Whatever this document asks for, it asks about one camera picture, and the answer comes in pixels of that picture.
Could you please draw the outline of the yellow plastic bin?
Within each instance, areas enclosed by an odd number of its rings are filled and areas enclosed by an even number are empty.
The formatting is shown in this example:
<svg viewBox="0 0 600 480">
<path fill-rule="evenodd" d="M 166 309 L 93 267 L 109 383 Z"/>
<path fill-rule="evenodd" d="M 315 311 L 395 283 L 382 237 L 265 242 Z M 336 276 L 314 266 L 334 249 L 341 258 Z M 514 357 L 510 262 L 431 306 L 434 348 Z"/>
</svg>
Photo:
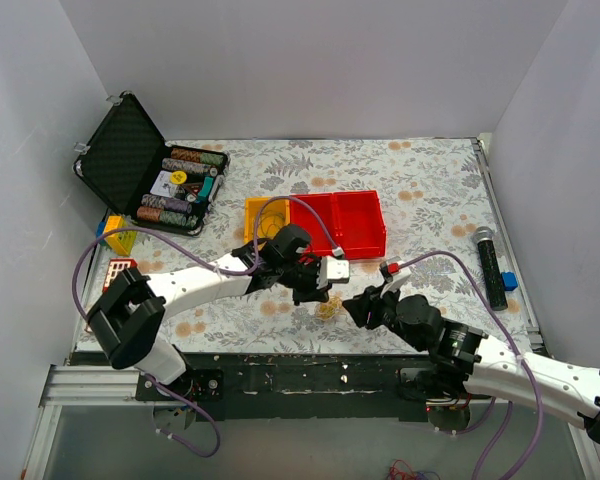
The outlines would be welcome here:
<svg viewBox="0 0 600 480">
<path fill-rule="evenodd" d="M 266 207 L 269 197 L 250 197 L 244 204 L 243 241 L 253 241 L 254 228 L 259 239 L 272 239 L 281 228 L 290 223 L 290 202 L 288 199 L 275 200 Z"/>
</svg>

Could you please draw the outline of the red double plastic bin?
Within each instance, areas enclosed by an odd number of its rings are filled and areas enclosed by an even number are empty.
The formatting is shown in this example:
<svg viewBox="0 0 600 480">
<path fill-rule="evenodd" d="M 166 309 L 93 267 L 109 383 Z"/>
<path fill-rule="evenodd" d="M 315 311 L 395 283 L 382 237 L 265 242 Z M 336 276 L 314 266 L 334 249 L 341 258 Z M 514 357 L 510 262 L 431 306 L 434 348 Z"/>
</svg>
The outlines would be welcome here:
<svg viewBox="0 0 600 480">
<path fill-rule="evenodd" d="M 385 256 L 387 233 L 378 193 L 375 190 L 296 195 L 321 218 L 336 245 L 348 260 Z M 309 210 L 291 201 L 290 223 L 311 236 L 311 250 L 317 255 L 332 253 L 332 245 Z"/>
</svg>

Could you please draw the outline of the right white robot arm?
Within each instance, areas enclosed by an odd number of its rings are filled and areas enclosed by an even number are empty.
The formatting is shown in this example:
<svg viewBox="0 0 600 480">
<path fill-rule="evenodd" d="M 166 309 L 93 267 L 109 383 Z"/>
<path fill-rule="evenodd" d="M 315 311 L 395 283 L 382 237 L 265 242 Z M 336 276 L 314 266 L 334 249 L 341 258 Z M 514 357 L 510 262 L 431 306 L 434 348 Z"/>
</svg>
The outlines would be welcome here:
<svg viewBox="0 0 600 480">
<path fill-rule="evenodd" d="M 427 353 L 434 366 L 433 387 L 440 395 L 466 392 L 539 407 L 584 430 L 600 445 L 600 369 L 516 353 L 480 329 L 444 318 L 422 295 L 402 297 L 369 287 L 343 307 L 357 327 L 385 327 Z"/>
</svg>

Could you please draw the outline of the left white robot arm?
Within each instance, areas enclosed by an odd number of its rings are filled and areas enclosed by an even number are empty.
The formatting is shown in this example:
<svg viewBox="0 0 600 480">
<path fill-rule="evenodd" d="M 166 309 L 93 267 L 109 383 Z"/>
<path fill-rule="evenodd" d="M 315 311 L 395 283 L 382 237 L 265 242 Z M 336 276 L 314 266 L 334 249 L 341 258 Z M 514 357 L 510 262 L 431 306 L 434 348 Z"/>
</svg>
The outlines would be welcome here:
<svg viewBox="0 0 600 480">
<path fill-rule="evenodd" d="M 201 259 L 174 272 L 145 275 L 138 268 L 120 272 L 85 313 L 112 368 L 134 367 L 158 382 L 173 400 L 185 398 L 193 377 L 183 355 L 159 335 L 164 320 L 228 297 L 242 297 L 279 283 L 294 301 L 325 302 L 332 280 L 328 270 L 344 252 L 310 252 L 306 230 L 289 224 L 271 239 L 253 238 L 213 262 Z"/>
</svg>

